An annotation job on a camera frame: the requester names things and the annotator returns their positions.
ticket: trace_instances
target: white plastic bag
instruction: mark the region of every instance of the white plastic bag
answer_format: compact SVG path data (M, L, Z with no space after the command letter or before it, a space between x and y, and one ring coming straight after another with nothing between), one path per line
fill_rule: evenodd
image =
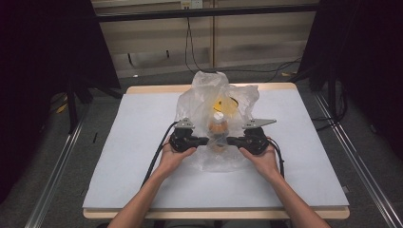
M228 84L225 74L198 72L192 87L178 99L176 121L189 118L195 125L193 136L210 137L208 146L201 145L186 162L208 172L231 172L247 164L236 146L226 145L219 151L214 146L226 143L225 137L242 136L242 125L252 119L252 109L259 98L256 85L234 86ZM227 133L211 138L214 114L222 113L227 121Z

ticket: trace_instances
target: bottle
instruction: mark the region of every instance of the bottle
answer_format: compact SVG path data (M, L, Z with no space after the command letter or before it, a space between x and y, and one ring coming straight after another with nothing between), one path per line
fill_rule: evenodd
M215 112L208 125L209 142L208 147L214 152L223 152L228 143L226 137L228 136L228 122L225 120L221 112Z

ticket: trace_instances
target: white bottle cap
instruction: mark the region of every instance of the white bottle cap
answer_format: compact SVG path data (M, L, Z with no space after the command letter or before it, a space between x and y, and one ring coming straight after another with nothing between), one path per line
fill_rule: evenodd
M214 124L220 124L224 121L224 114L222 112L216 112L213 115L213 122Z

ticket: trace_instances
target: forearm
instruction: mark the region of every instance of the forearm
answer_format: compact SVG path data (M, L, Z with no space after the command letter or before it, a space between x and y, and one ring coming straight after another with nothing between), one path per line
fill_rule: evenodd
M295 227L329 227L326 221L299 197L280 174L272 176L269 181Z
M145 214L157 195L165 176L154 172L140 191L110 222L109 228L141 227Z

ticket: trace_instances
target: wall socket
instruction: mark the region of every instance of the wall socket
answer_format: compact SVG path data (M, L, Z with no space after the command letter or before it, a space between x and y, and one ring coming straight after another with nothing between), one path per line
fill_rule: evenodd
M202 9L202 0L182 0L182 10Z

